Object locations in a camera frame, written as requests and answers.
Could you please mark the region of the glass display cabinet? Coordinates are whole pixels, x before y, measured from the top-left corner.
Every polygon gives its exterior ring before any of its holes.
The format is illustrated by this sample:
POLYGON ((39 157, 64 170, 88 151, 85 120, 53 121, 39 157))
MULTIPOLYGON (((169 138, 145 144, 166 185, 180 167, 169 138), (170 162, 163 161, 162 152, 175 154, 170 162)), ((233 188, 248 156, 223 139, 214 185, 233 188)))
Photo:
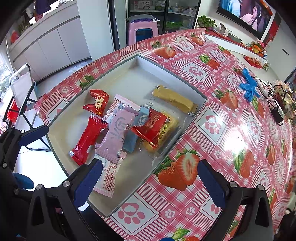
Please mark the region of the glass display cabinet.
POLYGON ((160 35, 195 27, 200 1, 107 1, 115 50, 128 45, 127 18, 151 15, 160 35))

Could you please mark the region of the light blue snack packet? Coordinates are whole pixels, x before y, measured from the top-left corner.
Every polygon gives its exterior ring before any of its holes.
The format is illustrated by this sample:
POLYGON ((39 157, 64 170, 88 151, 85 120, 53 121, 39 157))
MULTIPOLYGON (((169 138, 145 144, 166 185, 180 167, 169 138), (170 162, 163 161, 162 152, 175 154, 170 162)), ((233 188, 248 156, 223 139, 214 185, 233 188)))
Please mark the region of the light blue snack packet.
POLYGON ((135 118, 133 119, 130 129, 126 132, 123 149, 128 153, 132 153, 139 137, 137 131, 148 121, 150 108, 147 105, 142 105, 138 112, 131 108, 128 108, 128 110, 135 113, 135 118))

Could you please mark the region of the yellow clear-wrapped cake snack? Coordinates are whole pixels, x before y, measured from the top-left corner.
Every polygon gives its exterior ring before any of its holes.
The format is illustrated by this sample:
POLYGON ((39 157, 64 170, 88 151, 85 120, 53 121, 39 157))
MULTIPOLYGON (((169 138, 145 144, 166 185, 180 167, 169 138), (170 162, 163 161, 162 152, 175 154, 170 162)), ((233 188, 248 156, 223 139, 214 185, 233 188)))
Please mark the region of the yellow clear-wrapped cake snack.
POLYGON ((166 123, 161 127, 158 137, 154 139, 157 141, 157 145, 153 147, 147 141, 141 141, 139 146, 141 150, 146 150, 149 153, 155 153, 168 139, 169 135, 177 128, 179 124, 177 118, 173 117, 165 111, 162 111, 162 114, 164 114, 167 117, 167 120, 166 123))

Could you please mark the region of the gold snack bar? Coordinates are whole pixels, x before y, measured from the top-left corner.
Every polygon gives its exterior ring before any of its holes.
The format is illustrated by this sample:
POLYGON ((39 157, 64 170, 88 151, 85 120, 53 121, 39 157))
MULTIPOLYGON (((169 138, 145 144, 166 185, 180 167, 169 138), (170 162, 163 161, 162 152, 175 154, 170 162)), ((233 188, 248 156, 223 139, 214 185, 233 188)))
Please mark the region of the gold snack bar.
POLYGON ((157 86, 153 90, 152 95, 164 100, 165 102, 171 104, 172 106, 181 110, 183 113, 188 114, 189 116, 193 116, 198 108, 198 105, 196 103, 180 95, 179 93, 166 88, 163 85, 157 86))

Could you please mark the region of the grey white tray box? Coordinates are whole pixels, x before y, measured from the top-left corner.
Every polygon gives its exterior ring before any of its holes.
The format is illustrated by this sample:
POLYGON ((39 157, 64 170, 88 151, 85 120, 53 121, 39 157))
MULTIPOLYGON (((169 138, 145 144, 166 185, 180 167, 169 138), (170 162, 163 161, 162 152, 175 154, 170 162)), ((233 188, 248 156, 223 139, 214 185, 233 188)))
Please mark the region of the grey white tray box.
POLYGON ((109 217, 155 172, 205 102, 188 82, 135 55, 76 95, 49 124, 47 139, 67 175, 102 161, 88 203, 109 217))

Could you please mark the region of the small red candy packet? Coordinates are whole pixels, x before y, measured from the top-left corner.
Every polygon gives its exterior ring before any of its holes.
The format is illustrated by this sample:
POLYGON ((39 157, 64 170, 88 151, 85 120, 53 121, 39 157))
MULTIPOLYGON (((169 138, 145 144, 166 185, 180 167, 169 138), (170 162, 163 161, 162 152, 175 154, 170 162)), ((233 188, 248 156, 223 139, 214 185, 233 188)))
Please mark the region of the small red candy packet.
POLYGON ((84 105, 83 109, 102 118, 108 104, 109 94, 101 89, 91 89, 89 94, 94 98, 94 103, 84 105))

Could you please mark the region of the pink crispy cranberry snack pack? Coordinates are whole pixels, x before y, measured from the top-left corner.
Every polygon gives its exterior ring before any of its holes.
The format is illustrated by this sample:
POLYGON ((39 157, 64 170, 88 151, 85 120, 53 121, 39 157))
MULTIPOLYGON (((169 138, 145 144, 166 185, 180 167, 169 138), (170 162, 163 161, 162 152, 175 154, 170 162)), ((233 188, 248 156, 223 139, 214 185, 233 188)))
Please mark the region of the pink crispy cranberry snack pack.
POLYGON ((124 107, 124 108, 128 107, 128 108, 133 109, 134 111, 139 111, 139 109, 140 109, 140 106, 138 106, 137 104, 135 104, 131 100, 129 100, 119 94, 116 94, 111 106, 109 107, 109 109, 107 110, 107 112, 105 113, 105 115, 103 116, 102 119, 106 123, 111 123, 111 121, 115 117, 119 107, 124 107))

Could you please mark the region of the red crinkled snack packet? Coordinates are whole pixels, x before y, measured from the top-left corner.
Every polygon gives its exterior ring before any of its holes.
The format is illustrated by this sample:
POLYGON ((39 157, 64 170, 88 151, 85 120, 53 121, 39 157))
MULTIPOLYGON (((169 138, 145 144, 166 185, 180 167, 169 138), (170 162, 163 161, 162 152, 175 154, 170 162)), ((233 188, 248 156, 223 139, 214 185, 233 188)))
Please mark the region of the red crinkled snack packet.
POLYGON ((157 145, 157 141, 154 139, 158 137, 159 131, 166 121, 167 117, 164 114, 150 108, 148 121, 137 131, 139 137, 155 147, 157 145))

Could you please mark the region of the strawberry pattern tablecloth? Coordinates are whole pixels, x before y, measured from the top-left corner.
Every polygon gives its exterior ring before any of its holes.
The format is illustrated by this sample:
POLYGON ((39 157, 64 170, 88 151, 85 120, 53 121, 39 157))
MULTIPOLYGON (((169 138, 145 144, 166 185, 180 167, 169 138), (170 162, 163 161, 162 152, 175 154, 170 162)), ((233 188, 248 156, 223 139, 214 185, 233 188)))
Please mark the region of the strawberry pattern tablecloth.
MULTIPOLYGON (((208 40, 204 29, 165 34, 130 45, 72 74, 35 105, 48 124, 82 89, 87 75, 99 77, 123 60, 141 55, 165 67, 206 97, 205 106, 170 153, 171 161, 199 156, 228 180, 263 185, 279 228, 295 183, 295 129, 279 126, 262 98, 247 102, 234 55, 208 40)), ((201 238, 217 218, 217 208, 200 180, 180 191, 152 175, 115 214, 105 220, 125 240, 201 238)))

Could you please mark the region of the long red snack bar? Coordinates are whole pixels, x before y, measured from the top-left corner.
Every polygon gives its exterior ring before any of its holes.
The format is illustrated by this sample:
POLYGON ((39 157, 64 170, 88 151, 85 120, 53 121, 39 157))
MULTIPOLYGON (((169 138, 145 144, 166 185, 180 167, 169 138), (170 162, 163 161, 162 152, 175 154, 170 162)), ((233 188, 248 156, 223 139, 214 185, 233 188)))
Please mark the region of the long red snack bar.
POLYGON ((108 124, 101 118, 93 115, 89 117, 88 124, 78 143, 69 151, 69 156, 77 165, 81 166, 86 163, 91 147, 95 145, 100 132, 107 127, 108 124))

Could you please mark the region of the pink plastic stool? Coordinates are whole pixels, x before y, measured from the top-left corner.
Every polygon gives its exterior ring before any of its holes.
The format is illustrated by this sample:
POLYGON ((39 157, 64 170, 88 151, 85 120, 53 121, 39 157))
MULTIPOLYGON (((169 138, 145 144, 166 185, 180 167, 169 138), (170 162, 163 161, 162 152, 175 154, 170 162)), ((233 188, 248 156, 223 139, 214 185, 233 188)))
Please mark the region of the pink plastic stool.
POLYGON ((127 45, 159 35, 159 19, 152 15, 134 15, 126 18, 127 45))

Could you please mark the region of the green potted plant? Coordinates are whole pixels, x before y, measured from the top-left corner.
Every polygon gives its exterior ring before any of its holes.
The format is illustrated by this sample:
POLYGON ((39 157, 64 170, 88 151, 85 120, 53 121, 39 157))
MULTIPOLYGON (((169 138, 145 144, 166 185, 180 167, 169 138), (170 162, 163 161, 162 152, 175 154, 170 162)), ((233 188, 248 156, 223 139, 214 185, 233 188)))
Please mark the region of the green potted plant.
POLYGON ((217 27, 217 24, 215 20, 207 17, 206 15, 202 15, 197 17, 197 26, 198 28, 208 28, 212 30, 213 28, 217 27))

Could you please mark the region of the wall television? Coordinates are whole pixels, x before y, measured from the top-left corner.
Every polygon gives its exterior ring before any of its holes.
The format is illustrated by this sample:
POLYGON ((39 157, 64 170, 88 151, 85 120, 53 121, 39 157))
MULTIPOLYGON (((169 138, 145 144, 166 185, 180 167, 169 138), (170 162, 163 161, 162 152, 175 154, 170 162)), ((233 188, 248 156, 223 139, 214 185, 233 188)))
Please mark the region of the wall television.
POLYGON ((261 39, 275 13, 266 1, 221 0, 217 13, 234 21, 258 39, 261 39))

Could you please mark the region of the folding chair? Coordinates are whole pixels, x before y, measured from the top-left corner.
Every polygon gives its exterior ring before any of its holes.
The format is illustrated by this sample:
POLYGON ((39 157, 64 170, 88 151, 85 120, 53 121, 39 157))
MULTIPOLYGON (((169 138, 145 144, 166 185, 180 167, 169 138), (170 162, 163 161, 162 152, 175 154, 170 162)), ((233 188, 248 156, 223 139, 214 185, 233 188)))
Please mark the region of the folding chair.
POLYGON ((1 131, 3 133, 12 127, 27 132, 41 125, 34 108, 38 100, 36 85, 28 63, 10 77, 7 92, 1 98, 1 131))

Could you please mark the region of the purple pink snack packet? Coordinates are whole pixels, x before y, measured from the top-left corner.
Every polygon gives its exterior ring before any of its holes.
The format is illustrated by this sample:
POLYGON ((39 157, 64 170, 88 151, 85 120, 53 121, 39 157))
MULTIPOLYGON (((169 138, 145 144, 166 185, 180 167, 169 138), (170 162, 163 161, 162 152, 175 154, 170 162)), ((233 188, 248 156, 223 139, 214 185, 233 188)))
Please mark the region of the purple pink snack packet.
POLYGON ((105 137, 97 146, 96 153, 113 163, 119 163, 125 135, 130 129, 134 118, 135 113, 132 113, 131 110, 119 108, 105 137))

